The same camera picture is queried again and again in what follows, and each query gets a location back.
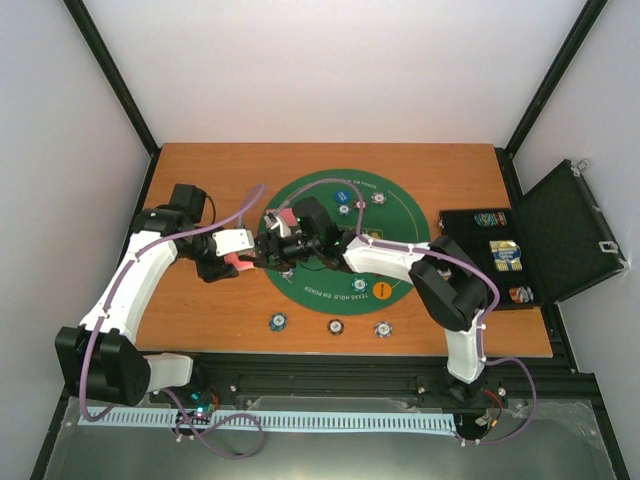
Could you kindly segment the red playing card deck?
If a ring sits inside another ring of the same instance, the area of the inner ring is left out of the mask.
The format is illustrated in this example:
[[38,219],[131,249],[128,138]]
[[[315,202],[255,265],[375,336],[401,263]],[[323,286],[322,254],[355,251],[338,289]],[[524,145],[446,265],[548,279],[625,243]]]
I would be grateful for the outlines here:
[[256,269],[253,260],[253,255],[238,255],[237,253],[229,253],[224,256],[225,263],[233,266],[238,272]]

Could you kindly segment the red card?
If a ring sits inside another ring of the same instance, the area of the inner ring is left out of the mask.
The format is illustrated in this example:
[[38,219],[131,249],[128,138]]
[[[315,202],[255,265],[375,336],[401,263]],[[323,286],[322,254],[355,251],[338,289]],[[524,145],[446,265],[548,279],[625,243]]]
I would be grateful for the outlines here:
[[294,215],[293,210],[291,208],[285,208],[280,210],[278,215],[290,229],[294,229],[298,227],[297,217]]

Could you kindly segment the teal poker chip stack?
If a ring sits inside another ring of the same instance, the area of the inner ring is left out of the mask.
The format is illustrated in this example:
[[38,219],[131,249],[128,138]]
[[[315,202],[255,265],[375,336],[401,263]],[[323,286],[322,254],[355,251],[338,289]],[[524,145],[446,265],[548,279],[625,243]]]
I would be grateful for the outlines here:
[[269,329],[272,332],[281,332],[287,326],[288,318],[283,313],[275,313],[269,320]]

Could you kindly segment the blue round blind button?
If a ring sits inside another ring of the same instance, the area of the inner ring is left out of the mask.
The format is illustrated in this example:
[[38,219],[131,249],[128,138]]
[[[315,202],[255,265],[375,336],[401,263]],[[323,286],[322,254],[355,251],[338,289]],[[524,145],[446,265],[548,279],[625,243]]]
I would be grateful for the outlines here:
[[336,190],[333,194],[333,198],[340,205],[348,205],[352,200],[351,193],[343,189]]

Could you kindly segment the brown poker chip stack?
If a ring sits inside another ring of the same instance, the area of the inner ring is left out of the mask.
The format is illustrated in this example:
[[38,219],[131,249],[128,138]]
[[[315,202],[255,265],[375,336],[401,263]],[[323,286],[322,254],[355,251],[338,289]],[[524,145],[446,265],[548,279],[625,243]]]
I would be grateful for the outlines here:
[[328,331],[332,334],[332,335],[340,335],[343,333],[344,331],[344,324],[342,321],[338,320],[338,319],[334,319],[331,320],[328,323]]

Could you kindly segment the orange round blind button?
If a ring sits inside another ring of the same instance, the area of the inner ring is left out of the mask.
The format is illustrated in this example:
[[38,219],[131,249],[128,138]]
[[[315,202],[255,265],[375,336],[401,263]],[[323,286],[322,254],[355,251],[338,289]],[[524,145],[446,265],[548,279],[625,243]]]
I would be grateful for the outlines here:
[[378,300],[388,300],[393,295],[393,287],[387,282],[379,281],[373,285],[372,294]]

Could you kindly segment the blue white chip stack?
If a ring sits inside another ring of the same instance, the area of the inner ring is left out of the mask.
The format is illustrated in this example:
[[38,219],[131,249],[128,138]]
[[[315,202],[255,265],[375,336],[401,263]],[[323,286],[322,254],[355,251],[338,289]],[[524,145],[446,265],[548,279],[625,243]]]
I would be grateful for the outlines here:
[[379,338],[388,338],[393,333],[393,327],[389,322],[378,322],[374,327],[374,333]]

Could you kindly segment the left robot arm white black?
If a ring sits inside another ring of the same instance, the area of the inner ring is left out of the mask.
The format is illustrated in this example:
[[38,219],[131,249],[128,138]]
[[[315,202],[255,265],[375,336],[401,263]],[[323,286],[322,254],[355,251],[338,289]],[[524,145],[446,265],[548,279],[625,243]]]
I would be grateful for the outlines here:
[[177,184],[168,203],[137,215],[126,253],[100,299],[77,327],[63,327],[55,338],[71,395],[127,406],[169,387],[190,403],[206,395],[208,378],[193,368],[190,356],[145,355],[136,347],[142,317],[171,265],[192,260],[203,281],[215,282],[237,274],[227,256],[254,246],[245,229],[200,226],[206,201],[204,190]]

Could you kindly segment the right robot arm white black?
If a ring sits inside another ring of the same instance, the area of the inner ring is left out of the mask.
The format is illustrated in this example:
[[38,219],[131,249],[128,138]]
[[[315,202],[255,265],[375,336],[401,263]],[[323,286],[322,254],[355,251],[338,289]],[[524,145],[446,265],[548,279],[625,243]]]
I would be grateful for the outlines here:
[[499,292],[461,247],[446,236],[411,244],[380,240],[359,227],[342,229],[313,197],[297,202],[293,213],[294,228],[279,211],[266,214],[266,228],[255,238],[254,265],[285,272],[316,258],[332,271],[376,274],[411,284],[445,332],[450,397],[460,405],[475,401],[487,364],[484,318],[497,304]]

